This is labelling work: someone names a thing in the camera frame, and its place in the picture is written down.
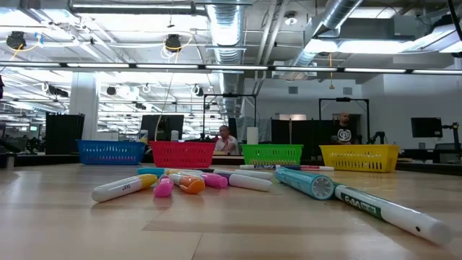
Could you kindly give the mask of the teal thick marker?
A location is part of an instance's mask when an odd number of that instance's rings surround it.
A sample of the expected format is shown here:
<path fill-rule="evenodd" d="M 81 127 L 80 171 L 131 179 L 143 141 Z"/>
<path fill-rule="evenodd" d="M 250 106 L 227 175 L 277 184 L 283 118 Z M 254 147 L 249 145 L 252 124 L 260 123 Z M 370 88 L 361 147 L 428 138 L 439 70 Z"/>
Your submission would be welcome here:
<path fill-rule="evenodd" d="M 317 200 L 327 200 L 334 195 L 334 182 L 325 175 L 302 173 L 289 168 L 277 168 L 275 178 L 286 186 L 301 191 Z"/>

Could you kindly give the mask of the thin green Expo marker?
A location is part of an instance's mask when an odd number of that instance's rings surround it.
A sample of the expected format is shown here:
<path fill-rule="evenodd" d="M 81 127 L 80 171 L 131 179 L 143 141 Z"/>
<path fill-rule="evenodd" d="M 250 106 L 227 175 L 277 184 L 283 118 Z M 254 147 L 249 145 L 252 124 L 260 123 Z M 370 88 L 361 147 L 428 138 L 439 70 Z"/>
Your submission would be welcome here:
<path fill-rule="evenodd" d="M 453 232 L 450 227 L 428 214 L 409 209 L 350 186 L 338 185 L 335 188 L 335 195 L 337 199 L 352 207 L 439 246 L 448 245 L 453 239 Z"/>

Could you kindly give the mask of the person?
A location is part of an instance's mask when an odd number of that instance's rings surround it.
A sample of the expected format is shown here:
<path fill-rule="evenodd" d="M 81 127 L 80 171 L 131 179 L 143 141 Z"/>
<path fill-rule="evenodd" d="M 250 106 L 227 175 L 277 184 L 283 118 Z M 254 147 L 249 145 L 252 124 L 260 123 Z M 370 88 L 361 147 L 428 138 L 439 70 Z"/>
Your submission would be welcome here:
<path fill-rule="evenodd" d="M 349 120 L 349 113 L 341 112 L 339 120 L 334 124 L 331 135 L 332 144 L 354 144 L 357 137 L 357 126 Z"/>
<path fill-rule="evenodd" d="M 219 128 L 220 138 L 216 141 L 214 151 L 225 153 L 226 155 L 239 155 L 238 141 L 230 134 L 227 126 L 223 125 Z"/>

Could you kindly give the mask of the thin blue white marker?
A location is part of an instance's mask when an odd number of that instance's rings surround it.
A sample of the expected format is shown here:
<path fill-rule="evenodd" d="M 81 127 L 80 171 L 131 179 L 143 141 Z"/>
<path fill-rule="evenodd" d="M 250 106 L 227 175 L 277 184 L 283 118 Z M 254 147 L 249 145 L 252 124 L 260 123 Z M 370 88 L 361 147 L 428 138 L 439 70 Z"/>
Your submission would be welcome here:
<path fill-rule="evenodd" d="M 299 170 L 299 165 L 240 165 L 242 170 L 253 170 L 253 169 L 277 169 L 277 168 L 288 168 L 293 170 Z"/>

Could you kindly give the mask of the green plastic basket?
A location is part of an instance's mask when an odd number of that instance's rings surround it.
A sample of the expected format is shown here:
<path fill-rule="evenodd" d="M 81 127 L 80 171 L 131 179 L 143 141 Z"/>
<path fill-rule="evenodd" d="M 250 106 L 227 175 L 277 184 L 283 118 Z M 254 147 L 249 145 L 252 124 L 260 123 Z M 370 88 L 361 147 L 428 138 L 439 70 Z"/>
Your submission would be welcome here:
<path fill-rule="evenodd" d="M 302 144 L 244 144 L 247 165 L 299 165 Z"/>

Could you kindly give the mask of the small pink cap marker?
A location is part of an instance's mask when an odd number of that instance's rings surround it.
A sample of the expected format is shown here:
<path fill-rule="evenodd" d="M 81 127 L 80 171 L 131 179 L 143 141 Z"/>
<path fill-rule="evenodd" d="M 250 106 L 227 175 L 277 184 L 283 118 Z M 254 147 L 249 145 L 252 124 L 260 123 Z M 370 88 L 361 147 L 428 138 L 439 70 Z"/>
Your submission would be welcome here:
<path fill-rule="evenodd" d="M 174 188 L 174 182 L 169 175 L 162 175 L 153 188 L 153 194 L 156 198 L 169 197 Z"/>
<path fill-rule="evenodd" d="M 228 179 L 215 173 L 197 173 L 197 172 L 181 172 L 183 175 L 199 177 L 207 186 L 217 189 L 225 189 L 228 186 Z"/>

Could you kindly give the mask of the red plastic basket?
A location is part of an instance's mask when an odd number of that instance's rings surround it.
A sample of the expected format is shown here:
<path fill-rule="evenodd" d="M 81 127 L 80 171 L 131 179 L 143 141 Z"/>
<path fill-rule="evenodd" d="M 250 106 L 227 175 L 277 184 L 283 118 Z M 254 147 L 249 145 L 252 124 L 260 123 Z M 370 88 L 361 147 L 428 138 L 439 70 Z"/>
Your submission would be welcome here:
<path fill-rule="evenodd" d="M 154 164 L 159 168 L 208 168 L 214 143 L 151 141 Z"/>

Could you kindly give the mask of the white LED light strip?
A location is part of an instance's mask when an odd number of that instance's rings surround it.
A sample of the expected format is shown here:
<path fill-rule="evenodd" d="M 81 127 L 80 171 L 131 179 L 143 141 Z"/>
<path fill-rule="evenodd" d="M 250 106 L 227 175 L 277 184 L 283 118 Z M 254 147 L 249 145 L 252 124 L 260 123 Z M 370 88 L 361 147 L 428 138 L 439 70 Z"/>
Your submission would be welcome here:
<path fill-rule="evenodd" d="M 198 69 L 194 64 L 136 64 L 140 69 Z"/>
<path fill-rule="evenodd" d="M 6 67 L 61 67 L 60 63 L 48 62 L 13 62 L 13 61 L 0 61 L 0 66 Z"/>
<path fill-rule="evenodd" d="M 412 71 L 412 74 L 462 76 L 462 70 L 457 70 L 457 69 L 415 69 L 415 70 Z"/>
<path fill-rule="evenodd" d="M 244 66 L 244 65 L 206 65 L 208 70 L 240 70 L 240 71 L 267 71 L 268 66 Z"/>
<path fill-rule="evenodd" d="M 404 74 L 406 69 L 344 68 L 344 72 L 371 74 Z"/>
<path fill-rule="evenodd" d="M 67 63 L 68 67 L 75 68 L 129 68 L 129 64 L 116 63 Z"/>

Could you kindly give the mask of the small orange cap marker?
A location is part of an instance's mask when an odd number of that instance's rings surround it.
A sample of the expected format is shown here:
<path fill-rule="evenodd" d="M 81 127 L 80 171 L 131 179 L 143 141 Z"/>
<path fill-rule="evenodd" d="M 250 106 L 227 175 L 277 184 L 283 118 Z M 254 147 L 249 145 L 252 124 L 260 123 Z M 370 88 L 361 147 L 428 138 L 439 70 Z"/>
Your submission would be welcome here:
<path fill-rule="evenodd" d="M 201 193 L 206 185 L 204 181 L 194 175 L 183 175 L 179 173 L 171 173 L 169 177 L 173 180 L 173 183 L 178 186 L 182 191 L 187 194 L 199 194 Z"/>

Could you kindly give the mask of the black computer monitor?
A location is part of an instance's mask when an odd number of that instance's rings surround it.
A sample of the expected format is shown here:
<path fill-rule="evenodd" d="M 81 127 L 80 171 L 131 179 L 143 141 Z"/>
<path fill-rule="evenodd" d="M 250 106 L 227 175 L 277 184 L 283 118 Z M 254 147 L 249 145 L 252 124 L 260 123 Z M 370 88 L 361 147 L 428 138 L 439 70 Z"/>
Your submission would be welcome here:
<path fill-rule="evenodd" d="M 147 130 L 149 141 L 171 141 L 172 131 L 182 139 L 184 115 L 143 115 L 141 130 Z"/>

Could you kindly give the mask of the small light-blue cap marker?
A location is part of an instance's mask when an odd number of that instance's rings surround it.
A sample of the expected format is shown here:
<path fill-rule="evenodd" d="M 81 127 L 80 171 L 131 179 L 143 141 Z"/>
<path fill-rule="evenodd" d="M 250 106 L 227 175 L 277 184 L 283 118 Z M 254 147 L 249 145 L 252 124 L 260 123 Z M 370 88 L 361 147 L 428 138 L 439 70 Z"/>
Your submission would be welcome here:
<path fill-rule="evenodd" d="M 136 170 L 138 175 L 151 174 L 160 177 L 165 174 L 165 168 L 138 168 Z"/>

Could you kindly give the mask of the yellow plastic basket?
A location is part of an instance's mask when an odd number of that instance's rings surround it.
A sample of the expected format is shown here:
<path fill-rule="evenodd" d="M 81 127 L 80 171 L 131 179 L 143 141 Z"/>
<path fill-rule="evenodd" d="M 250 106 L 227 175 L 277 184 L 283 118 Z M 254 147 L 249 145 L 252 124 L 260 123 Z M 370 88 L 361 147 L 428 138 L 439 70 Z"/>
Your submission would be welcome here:
<path fill-rule="evenodd" d="M 325 166 L 371 173 L 393 172 L 400 150 L 394 144 L 321 145 L 320 149 Z"/>

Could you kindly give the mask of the white building column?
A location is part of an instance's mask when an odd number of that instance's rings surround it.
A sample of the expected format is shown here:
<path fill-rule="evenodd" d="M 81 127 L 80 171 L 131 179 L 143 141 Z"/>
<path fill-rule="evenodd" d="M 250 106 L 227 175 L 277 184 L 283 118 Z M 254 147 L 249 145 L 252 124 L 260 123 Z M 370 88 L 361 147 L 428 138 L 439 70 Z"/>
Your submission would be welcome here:
<path fill-rule="evenodd" d="M 70 94 L 70 114 L 84 114 L 82 138 L 97 138 L 100 84 L 95 73 L 74 72 Z"/>

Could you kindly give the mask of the black cabinet panel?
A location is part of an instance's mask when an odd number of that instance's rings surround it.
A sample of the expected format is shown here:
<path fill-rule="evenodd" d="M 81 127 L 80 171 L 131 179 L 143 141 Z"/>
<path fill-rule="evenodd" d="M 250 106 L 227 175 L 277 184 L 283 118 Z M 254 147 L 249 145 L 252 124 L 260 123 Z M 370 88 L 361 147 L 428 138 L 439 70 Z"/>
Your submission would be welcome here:
<path fill-rule="evenodd" d="M 45 153 L 73 155 L 78 153 L 77 140 L 82 138 L 84 114 L 50 114 L 45 117 Z"/>

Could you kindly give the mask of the black metal frame stand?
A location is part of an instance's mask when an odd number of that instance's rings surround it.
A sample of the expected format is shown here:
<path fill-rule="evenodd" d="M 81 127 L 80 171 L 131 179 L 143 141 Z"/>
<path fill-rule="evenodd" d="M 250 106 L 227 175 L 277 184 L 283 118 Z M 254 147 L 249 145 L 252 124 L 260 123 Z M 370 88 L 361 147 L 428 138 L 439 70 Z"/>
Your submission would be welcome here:
<path fill-rule="evenodd" d="M 202 102 L 202 125 L 201 125 L 201 133 L 200 133 L 200 140 L 203 141 L 205 140 L 206 133 L 205 133 L 205 115 L 206 112 L 209 110 L 210 105 L 219 105 L 219 103 L 215 102 L 214 100 L 217 98 L 232 98 L 232 99 L 242 99 L 242 104 L 248 100 L 248 98 L 253 98 L 253 101 L 249 101 L 249 103 L 253 106 L 253 112 L 254 112 L 254 119 L 253 119 L 253 126 L 256 127 L 256 116 L 258 112 L 258 106 L 257 106 L 257 95 L 255 94 L 237 94 L 237 93 L 223 93 L 223 94 L 204 94 L 203 96 L 203 102 Z"/>
<path fill-rule="evenodd" d="M 319 121 L 322 121 L 322 110 L 323 108 L 321 107 L 322 106 L 322 102 L 324 100 L 328 100 L 328 101 L 335 101 L 335 102 L 338 102 L 338 103 L 348 103 L 348 102 L 352 102 L 354 101 L 356 104 L 359 105 L 359 101 L 362 101 L 365 103 L 366 105 L 366 119 L 367 119 L 367 123 L 366 123 L 366 127 L 367 127 L 367 138 L 366 140 L 369 141 L 369 139 L 371 138 L 370 136 L 370 100 L 369 99 L 365 99 L 365 98 L 350 98 L 350 97 L 327 97 L 327 98 L 318 98 L 318 120 Z"/>

